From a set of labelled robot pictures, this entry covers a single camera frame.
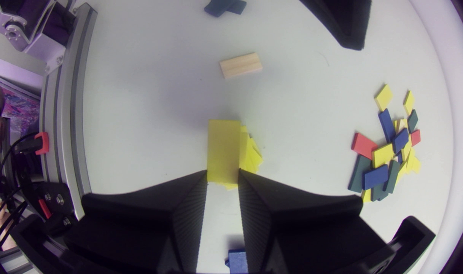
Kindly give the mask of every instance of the colored block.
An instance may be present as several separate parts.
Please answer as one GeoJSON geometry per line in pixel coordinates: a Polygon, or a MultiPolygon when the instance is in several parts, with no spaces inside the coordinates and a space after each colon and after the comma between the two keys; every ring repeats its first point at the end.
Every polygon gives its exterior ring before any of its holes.
{"type": "Polygon", "coordinates": [[[231,7],[229,7],[226,11],[233,12],[236,14],[242,14],[243,10],[247,6],[247,2],[245,1],[236,1],[231,7]]]}
{"type": "Polygon", "coordinates": [[[403,129],[407,128],[407,119],[399,119],[397,123],[394,124],[395,132],[399,134],[403,129]]]}
{"type": "Polygon", "coordinates": [[[228,262],[230,274],[247,274],[248,263],[245,249],[236,249],[228,251],[228,262]]]}
{"type": "Polygon", "coordinates": [[[409,132],[407,132],[407,128],[405,128],[393,139],[392,141],[393,152],[395,154],[399,153],[400,150],[405,147],[408,141],[409,141],[409,132]]]}
{"type": "Polygon", "coordinates": [[[379,107],[380,111],[384,111],[388,103],[392,100],[393,94],[390,90],[390,87],[388,85],[384,85],[382,90],[374,97],[375,103],[377,103],[377,106],[379,107]]]}
{"type": "Polygon", "coordinates": [[[384,184],[383,190],[388,193],[393,193],[395,182],[397,182],[397,176],[399,175],[400,163],[391,161],[388,167],[388,181],[384,184]]]}
{"type": "Polygon", "coordinates": [[[361,193],[363,189],[363,174],[370,170],[372,168],[371,166],[372,160],[362,155],[357,156],[352,178],[348,185],[349,190],[361,193]]]}
{"type": "Polygon", "coordinates": [[[388,192],[383,190],[384,184],[377,184],[372,188],[372,201],[382,201],[388,196],[388,192]]]}
{"type": "Polygon", "coordinates": [[[208,182],[238,183],[240,128],[240,121],[209,120],[207,136],[208,182]]]}
{"type": "Polygon", "coordinates": [[[393,128],[393,123],[390,118],[390,113],[388,113],[388,109],[385,109],[381,113],[379,113],[380,123],[382,124],[382,129],[385,134],[385,139],[388,143],[392,142],[392,139],[395,137],[395,128],[393,128]]]}
{"type": "Polygon", "coordinates": [[[363,200],[363,203],[368,203],[372,201],[372,190],[371,189],[366,189],[361,193],[361,199],[363,200]]]}
{"type": "Polygon", "coordinates": [[[406,161],[407,157],[409,156],[409,152],[412,149],[412,138],[409,134],[409,140],[407,141],[407,144],[404,146],[403,149],[400,150],[400,153],[402,154],[402,160],[406,161]]]}
{"type": "Polygon", "coordinates": [[[240,164],[241,169],[247,170],[245,165],[247,159],[247,147],[248,147],[249,136],[247,132],[240,132],[240,164]]]}
{"type": "Polygon", "coordinates": [[[415,111],[415,109],[413,109],[409,118],[407,118],[407,123],[409,125],[409,133],[412,133],[415,130],[417,121],[419,121],[419,118],[417,117],[417,112],[415,111]]]}
{"type": "Polygon", "coordinates": [[[378,184],[383,184],[388,180],[388,166],[383,165],[374,170],[363,174],[363,189],[370,189],[378,184]]]}
{"type": "Polygon", "coordinates": [[[417,157],[412,158],[412,170],[417,174],[421,171],[421,161],[417,157]]]}
{"type": "Polygon", "coordinates": [[[386,144],[385,146],[374,150],[373,155],[373,167],[378,168],[381,165],[389,163],[394,157],[392,144],[386,144]]]}
{"type": "Polygon", "coordinates": [[[221,61],[220,67],[225,79],[262,70],[259,56],[256,53],[221,61]]]}
{"type": "Polygon", "coordinates": [[[412,132],[410,138],[412,139],[412,146],[419,144],[421,142],[421,130],[415,130],[412,132]]]}
{"type": "Polygon", "coordinates": [[[355,133],[353,137],[352,150],[356,153],[365,156],[366,158],[372,159],[372,151],[379,147],[375,142],[368,139],[361,133],[355,133]]]}
{"type": "Polygon", "coordinates": [[[204,11],[215,17],[220,17],[224,12],[238,0],[212,0],[204,7],[204,11]]]}
{"type": "Polygon", "coordinates": [[[404,99],[404,109],[406,110],[407,115],[410,115],[412,112],[412,108],[414,108],[414,96],[412,92],[409,90],[407,91],[406,97],[404,99]]]}

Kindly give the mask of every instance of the wooden block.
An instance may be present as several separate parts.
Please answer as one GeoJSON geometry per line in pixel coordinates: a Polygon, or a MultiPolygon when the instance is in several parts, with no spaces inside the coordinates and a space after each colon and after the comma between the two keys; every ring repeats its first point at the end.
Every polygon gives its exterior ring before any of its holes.
{"type": "Polygon", "coordinates": [[[383,165],[363,174],[363,189],[370,189],[388,181],[388,166],[383,165]]]}
{"type": "Polygon", "coordinates": [[[240,121],[209,120],[207,135],[208,182],[238,183],[240,128],[240,121]]]}
{"type": "Polygon", "coordinates": [[[392,142],[392,139],[395,137],[395,128],[393,128],[392,119],[390,118],[390,113],[388,113],[388,109],[385,109],[384,111],[379,113],[379,120],[382,124],[385,139],[388,143],[392,142]]]}
{"type": "Polygon", "coordinates": [[[388,192],[383,190],[384,184],[377,184],[372,188],[372,201],[382,201],[388,196],[388,192]]]}
{"type": "Polygon", "coordinates": [[[356,153],[365,156],[366,158],[372,159],[372,151],[379,147],[375,142],[368,139],[361,133],[355,133],[353,137],[352,150],[356,153]]]}
{"type": "Polygon", "coordinates": [[[397,182],[399,182],[399,180],[407,173],[407,161],[404,161],[401,165],[400,165],[400,170],[399,170],[399,173],[397,175],[397,180],[395,181],[395,185],[397,185],[397,182]]]}
{"type": "Polygon", "coordinates": [[[220,17],[237,1],[238,0],[212,0],[206,7],[204,7],[204,11],[214,17],[220,17]]]}
{"type": "Polygon", "coordinates": [[[399,119],[397,123],[395,123],[395,132],[399,134],[403,129],[407,128],[407,119],[399,119]]]}
{"type": "Polygon", "coordinates": [[[373,167],[378,168],[386,163],[389,163],[390,160],[394,157],[393,146],[392,144],[386,144],[385,146],[374,150],[373,154],[373,167]]]}
{"type": "Polygon", "coordinates": [[[412,139],[412,146],[419,144],[421,142],[421,130],[415,130],[412,132],[410,138],[412,139]]]}
{"type": "Polygon", "coordinates": [[[421,171],[421,161],[417,157],[412,158],[412,170],[417,174],[421,171]]]}
{"type": "Polygon", "coordinates": [[[375,103],[379,107],[380,111],[384,111],[388,103],[392,100],[393,94],[387,84],[384,85],[381,91],[374,97],[375,103]]]}
{"type": "Polygon", "coordinates": [[[225,79],[262,70],[259,55],[256,53],[221,61],[220,66],[225,79]]]}
{"type": "Polygon", "coordinates": [[[400,163],[391,161],[388,167],[388,181],[384,184],[383,190],[388,193],[393,193],[395,182],[397,182],[397,176],[399,175],[400,163]]]}
{"type": "Polygon", "coordinates": [[[350,179],[348,189],[361,193],[363,189],[363,174],[372,168],[372,160],[365,156],[358,155],[355,162],[355,168],[350,179]]]}
{"type": "Polygon", "coordinates": [[[399,153],[401,149],[405,147],[409,141],[409,132],[407,128],[403,129],[397,136],[394,137],[392,141],[393,152],[395,154],[399,153]]]}
{"type": "Polygon", "coordinates": [[[400,153],[402,154],[402,160],[406,161],[407,157],[409,156],[409,152],[412,149],[412,138],[409,134],[409,140],[407,141],[407,144],[404,146],[403,149],[400,150],[400,153]]]}
{"type": "Polygon", "coordinates": [[[407,118],[407,123],[409,125],[409,133],[412,133],[415,130],[415,126],[417,125],[417,121],[419,118],[417,117],[417,112],[415,109],[412,110],[409,118],[407,118]]]}
{"type": "Polygon", "coordinates": [[[410,115],[412,112],[412,108],[414,108],[414,96],[412,92],[409,90],[407,91],[406,97],[404,99],[404,109],[406,110],[407,115],[410,115]]]}

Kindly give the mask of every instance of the yellow block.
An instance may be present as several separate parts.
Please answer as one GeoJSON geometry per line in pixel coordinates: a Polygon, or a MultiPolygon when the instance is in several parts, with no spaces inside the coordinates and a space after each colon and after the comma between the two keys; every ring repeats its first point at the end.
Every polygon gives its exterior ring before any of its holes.
{"type": "Polygon", "coordinates": [[[410,115],[412,113],[412,108],[414,108],[414,95],[412,95],[412,92],[409,90],[407,91],[406,98],[404,99],[404,109],[406,110],[407,115],[410,115]]]}
{"type": "Polygon", "coordinates": [[[372,201],[372,189],[367,189],[361,192],[361,198],[364,203],[372,201]]]}
{"type": "Polygon", "coordinates": [[[417,174],[421,171],[421,161],[417,157],[412,158],[412,170],[417,174]]]}
{"type": "Polygon", "coordinates": [[[397,180],[395,181],[395,185],[397,182],[407,173],[407,161],[403,161],[402,165],[400,165],[399,173],[397,174],[397,180]]]}
{"type": "Polygon", "coordinates": [[[393,94],[390,90],[390,87],[388,85],[384,85],[382,90],[374,97],[375,103],[377,103],[377,106],[379,107],[380,111],[384,111],[388,103],[392,100],[393,94]]]}
{"type": "Polygon", "coordinates": [[[410,138],[410,134],[409,134],[409,140],[407,141],[407,144],[404,146],[403,149],[400,150],[403,161],[407,160],[407,157],[409,157],[409,153],[411,149],[412,149],[412,139],[410,138]]]}
{"type": "Polygon", "coordinates": [[[399,119],[394,128],[395,128],[395,132],[398,134],[399,132],[401,132],[403,129],[407,127],[408,127],[407,119],[399,119]]]}
{"type": "Polygon", "coordinates": [[[247,159],[248,140],[249,140],[248,133],[242,131],[240,133],[240,165],[239,167],[245,170],[247,169],[245,162],[247,159]]]}
{"type": "Polygon", "coordinates": [[[392,144],[387,144],[379,149],[374,150],[373,155],[373,166],[377,168],[386,163],[390,163],[390,160],[394,157],[392,144]]]}
{"type": "Polygon", "coordinates": [[[208,182],[238,183],[240,130],[240,121],[209,120],[207,135],[208,182]]]}
{"type": "Polygon", "coordinates": [[[409,156],[407,157],[407,174],[409,174],[412,171],[412,167],[414,165],[414,160],[415,159],[415,149],[412,148],[410,149],[409,156]]]}

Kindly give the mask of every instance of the yellow rectangular tile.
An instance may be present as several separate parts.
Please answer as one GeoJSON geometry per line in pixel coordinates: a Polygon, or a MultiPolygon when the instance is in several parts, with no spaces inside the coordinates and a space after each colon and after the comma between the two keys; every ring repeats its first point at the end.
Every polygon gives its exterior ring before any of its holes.
{"type": "Polygon", "coordinates": [[[372,201],[372,189],[367,189],[361,192],[361,198],[363,199],[364,203],[368,203],[372,201]]]}
{"type": "Polygon", "coordinates": [[[259,55],[256,53],[221,61],[220,66],[225,79],[262,70],[259,55]]]}
{"type": "Polygon", "coordinates": [[[386,84],[382,90],[374,97],[375,103],[379,107],[380,111],[384,111],[388,103],[392,100],[393,94],[390,90],[390,87],[386,84]]]}
{"type": "Polygon", "coordinates": [[[410,115],[412,113],[412,109],[414,108],[414,95],[412,95],[412,92],[409,90],[407,91],[406,97],[404,99],[404,109],[406,110],[407,115],[410,115]]]}
{"type": "Polygon", "coordinates": [[[207,136],[209,182],[238,183],[240,130],[240,121],[209,120],[207,136]]]}
{"type": "Polygon", "coordinates": [[[390,160],[394,157],[392,144],[386,144],[385,146],[378,148],[373,151],[373,161],[372,165],[374,168],[377,168],[381,165],[390,163],[390,160]]]}

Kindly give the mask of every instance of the screw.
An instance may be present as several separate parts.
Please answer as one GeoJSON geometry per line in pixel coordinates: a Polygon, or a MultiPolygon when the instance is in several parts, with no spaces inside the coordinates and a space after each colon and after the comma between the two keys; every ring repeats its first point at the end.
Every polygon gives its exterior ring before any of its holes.
{"type": "Polygon", "coordinates": [[[71,225],[71,221],[66,217],[64,218],[64,220],[62,220],[62,224],[64,226],[68,226],[68,225],[71,225]]]}
{"type": "Polygon", "coordinates": [[[62,198],[62,195],[61,195],[61,194],[57,194],[56,202],[57,202],[59,205],[63,205],[63,204],[64,204],[64,199],[62,198]]]}

